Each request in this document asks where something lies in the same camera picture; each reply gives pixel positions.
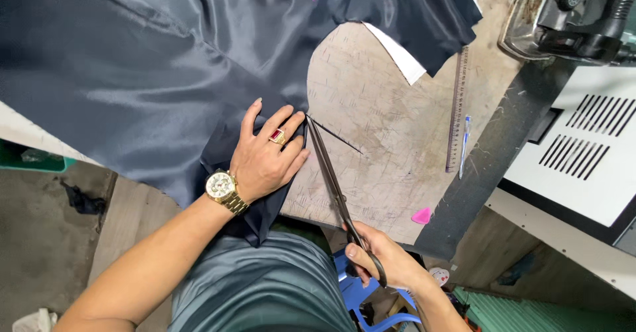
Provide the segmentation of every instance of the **watch strap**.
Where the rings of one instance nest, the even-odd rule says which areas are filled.
[[[243,213],[243,211],[245,211],[245,209],[249,207],[248,204],[243,202],[243,199],[239,197],[236,191],[230,192],[230,195],[228,195],[228,197],[225,198],[223,202],[221,202],[221,204],[229,209],[230,212],[232,212],[234,215]]]

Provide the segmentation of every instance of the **pink chalk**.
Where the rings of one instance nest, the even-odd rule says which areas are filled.
[[[411,220],[418,224],[428,224],[431,221],[431,208],[425,207],[421,211],[415,213]]]

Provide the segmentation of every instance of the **wristwatch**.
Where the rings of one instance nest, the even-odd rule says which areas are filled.
[[[249,205],[237,194],[237,182],[233,175],[222,169],[216,170],[205,180],[207,196],[229,209],[234,215],[241,214]]]

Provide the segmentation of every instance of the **plastic ruler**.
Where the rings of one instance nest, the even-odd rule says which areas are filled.
[[[464,121],[467,109],[466,101],[468,97],[468,74],[468,46],[465,46],[457,55],[455,90],[453,91],[453,108],[450,114],[449,151],[446,155],[447,172],[457,172],[461,163],[462,140],[464,138]]]

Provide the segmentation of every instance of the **tailor scissors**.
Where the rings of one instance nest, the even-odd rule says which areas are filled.
[[[378,279],[380,286],[387,287],[387,274],[384,271],[384,267],[382,266],[382,263],[380,263],[380,260],[373,255],[371,250],[364,246],[364,242],[360,239],[360,235],[355,230],[354,224],[351,221],[351,216],[349,215],[349,210],[346,208],[346,197],[340,190],[340,185],[338,184],[336,173],[333,171],[333,166],[331,165],[327,149],[324,147],[324,142],[322,141],[320,133],[318,133],[314,120],[309,116],[307,116],[307,127],[309,128],[309,133],[314,140],[315,153],[321,166],[322,175],[324,176],[324,180],[327,182],[327,187],[329,187],[331,195],[335,201],[336,209],[338,210],[342,220],[345,222],[347,234],[350,239],[353,239],[353,242],[366,251],[375,264],[375,267],[378,269],[378,274],[380,275],[380,278]]]

